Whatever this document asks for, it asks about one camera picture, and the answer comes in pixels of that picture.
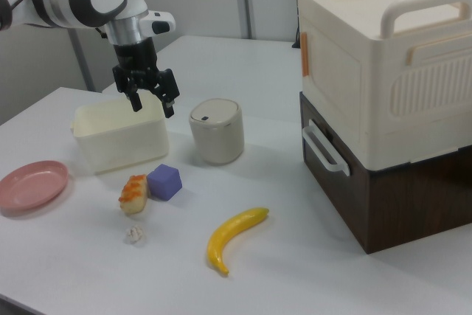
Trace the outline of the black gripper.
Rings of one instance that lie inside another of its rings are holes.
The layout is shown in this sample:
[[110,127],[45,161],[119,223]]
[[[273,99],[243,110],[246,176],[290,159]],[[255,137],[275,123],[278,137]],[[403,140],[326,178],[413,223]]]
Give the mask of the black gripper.
[[153,40],[136,44],[114,45],[118,65],[112,69],[117,90],[130,100],[134,112],[142,109],[138,90],[144,89],[159,98],[166,118],[174,115],[173,105],[180,95],[171,69],[159,70]]

